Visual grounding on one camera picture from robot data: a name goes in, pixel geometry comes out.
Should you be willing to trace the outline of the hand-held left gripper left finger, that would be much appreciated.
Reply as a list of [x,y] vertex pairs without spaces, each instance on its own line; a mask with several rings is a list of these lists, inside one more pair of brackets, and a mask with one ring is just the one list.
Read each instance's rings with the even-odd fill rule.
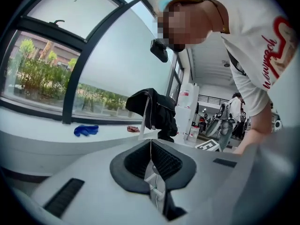
[[80,157],[42,182],[31,198],[44,207],[63,185],[75,178],[84,184],[61,216],[65,224],[163,225],[165,218],[148,195],[124,190],[111,176],[111,160],[136,144],[122,144]]

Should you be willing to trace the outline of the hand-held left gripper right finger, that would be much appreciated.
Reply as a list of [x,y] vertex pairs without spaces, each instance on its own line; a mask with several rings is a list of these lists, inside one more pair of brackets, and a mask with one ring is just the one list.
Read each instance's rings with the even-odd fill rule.
[[152,140],[165,149],[191,157],[196,173],[185,188],[171,191],[174,204],[186,214],[168,221],[152,209],[153,225],[236,225],[237,206],[258,150],[249,145],[242,155],[203,151],[181,144]]

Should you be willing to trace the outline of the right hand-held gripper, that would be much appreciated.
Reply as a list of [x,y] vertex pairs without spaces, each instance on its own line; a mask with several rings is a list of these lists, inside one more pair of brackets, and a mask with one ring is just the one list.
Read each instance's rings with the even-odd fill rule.
[[206,151],[217,151],[222,152],[220,144],[213,139],[203,142],[195,146],[196,149],[206,150]]

